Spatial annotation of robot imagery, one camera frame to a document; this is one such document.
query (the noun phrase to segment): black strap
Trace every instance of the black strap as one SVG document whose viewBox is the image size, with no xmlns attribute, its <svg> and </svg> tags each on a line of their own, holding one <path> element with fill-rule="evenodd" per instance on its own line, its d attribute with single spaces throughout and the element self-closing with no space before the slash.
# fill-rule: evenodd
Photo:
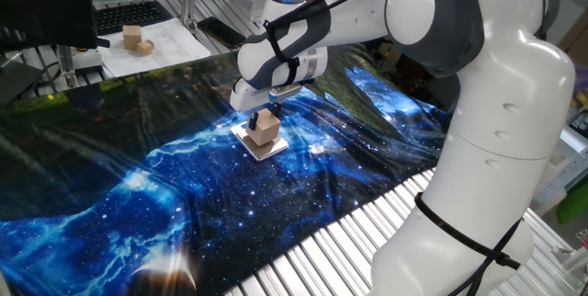
<svg viewBox="0 0 588 296">
<path fill-rule="evenodd" d="M 298 66 L 300 65 L 300 60 L 298 57 L 286 58 L 286 56 L 284 56 L 284 52 L 282 52 L 282 50 L 279 49 L 279 45 L 277 44 L 276 29 L 275 29 L 275 26 L 273 25 L 273 23 L 270 23 L 269 21 L 266 20 L 264 22 L 264 27 L 266 28 L 266 32 L 267 32 L 267 40 L 269 41 L 269 44 L 272 45 L 272 49 L 274 50 L 274 54 L 276 55 L 276 58 L 279 61 L 281 61 L 282 63 L 288 63 L 288 68 L 289 68 L 288 80 L 286 80 L 286 83 L 284 85 L 291 85 L 294 82 L 294 78 L 296 78 L 296 70 L 298 69 Z"/>
<path fill-rule="evenodd" d="M 457 289 L 450 292 L 448 294 L 448 296 L 457 296 L 460 292 L 465 290 L 470 285 L 471 285 L 471 287 L 468 290 L 467 296 L 475 296 L 476 292 L 478 291 L 478 288 L 480 287 L 481 279 L 484 275 L 484 272 L 486 271 L 486 268 L 488 268 L 488 266 L 493 261 L 495 261 L 496 264 L 498 264 L 500 266 L 506 266 L 506 267 L 509 267 L 512 269 L 519 269 L 520 268 L 520 266 L 521 266 L 520 263 L 514 261 L 513 259 L 511 259 L 511 257 L 509 257 L 507 254 L 505 254 L 503 252 L 504 247 L 506 246 L 508 241 L 510 241 L 511 237 L 513 237 L 513 234 L 515 234 L 516 228 L 518 227 L 519 223 L 521 222 L 520 219 L 514 223 L 514 225 L 508 230 L 508 232 L 506 232 L 506 234 L 498 242 L 498 244 L 496 244 L 496 246 L 493 249 L 490 249 L 490 248 L 488 248 L 484 245 L 481 245 L 478 242 L 470 239 L 465 234 L 458 231 L 453 226 L 448 224 L 446 221 L 441 219 L 441 217 L 436 215 L 436 213 L 434 213 L 424 203 L 424 201 L 422 199 L 422 195 L 423 195 L 422 192 L 418 193 L 416 195 L 416 197 L 414 198 L 414 202 L 416 204 L 416 207 L 419 208 L 419 210 L 421 210 L 421 212 L 427 218 L 429 218 L 429 220 L 431 222 L 433 222 L 435 225 L 437 225 L 439 228 L 441 228 L 445 233 L 448 233 L 453 238 L 460 241 L 463 245 L 476 251 L 477 253 L 480 253 L 480 254 L 486 256 L 486 259 L 478 267 L 478 269 L 476 269 L 476 271 L 464 283 L 459 285 L 459 287 Z"/>
</svg>

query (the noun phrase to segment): wooden cube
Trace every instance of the wooden cube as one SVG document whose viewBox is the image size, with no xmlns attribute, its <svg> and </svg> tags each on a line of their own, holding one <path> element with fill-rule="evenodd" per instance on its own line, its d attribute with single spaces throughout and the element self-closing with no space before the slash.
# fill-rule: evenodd
<svg viewBox="0 0 588 296">
<path fill-rule="evenodd" d="M 122 38 L 124 39 L 126 50 L 136 51 L 137 44 L 142 41 L 141 26 L 123 26 Z"/>
<path fill-rule="evenodd" d="M 246 127 L 245 131 L 255 144 L 261 146 L 277 137 L 277 132 L 282 122 L 267 108 L 257 112 L 257 114 L 255 129 L 251 130 L 249 127 Z"/>
<path fill-rule="evenodd" d="M 137 51 L 144 57 L 153 53 L 153 42 L 146 40 L 137 44 Z"/>
</svg>

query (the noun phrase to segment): star pattern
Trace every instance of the star pattern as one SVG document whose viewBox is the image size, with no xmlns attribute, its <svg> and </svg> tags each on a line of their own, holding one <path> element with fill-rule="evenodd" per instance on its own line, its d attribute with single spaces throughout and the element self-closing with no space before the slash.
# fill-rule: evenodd
<svg viewBox="0 0 588 296">
<path fill-rule="evenodd" d="M 229 112 L 150 152 L 96 205 L 0 222 L 0 265 L 26 295 L 123 295 L 139 268 L 181 257 L 199 295 L 245 279 L 318 228 L 431 168 L 445 115 L 361 69 L 348 76 L 403 139 L 303 89 L 282 108 L 289 148 L 257 163 Z"/>
</svg>

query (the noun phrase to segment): computer monitor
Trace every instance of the computer monitor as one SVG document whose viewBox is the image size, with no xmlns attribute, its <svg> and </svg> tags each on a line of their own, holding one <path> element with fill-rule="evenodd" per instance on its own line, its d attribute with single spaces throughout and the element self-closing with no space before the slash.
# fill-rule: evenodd
<svg viewBox="0 0 588 296">
<path fill-rule="evenodd" d="M 0 0 L 0 26 L 21 30 L 39 44 L 91 49 L 98 43 L 92 0 Z"/>
</svg>

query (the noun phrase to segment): white paper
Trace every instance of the white paper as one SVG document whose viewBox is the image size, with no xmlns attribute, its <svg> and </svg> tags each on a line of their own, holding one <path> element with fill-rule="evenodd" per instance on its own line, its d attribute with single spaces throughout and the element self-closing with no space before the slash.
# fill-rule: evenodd
<svg viewBox="0 0 588 296">
<path fill-rule="evenodd" d="M 149 56 L 143 57 L 136 51 L 125 50 L 122 32 L 102 38 L 110 40 L 110 48 L 98 48 L 102 63 L 106 66 L 105 73 L 109 77 L 151 71 L 210 56 L 210 51 L 194 39 L 178 18 L 141 29 L 142 40 L 151 40 L 155 45 L 153 54 Z"/>
</svg>

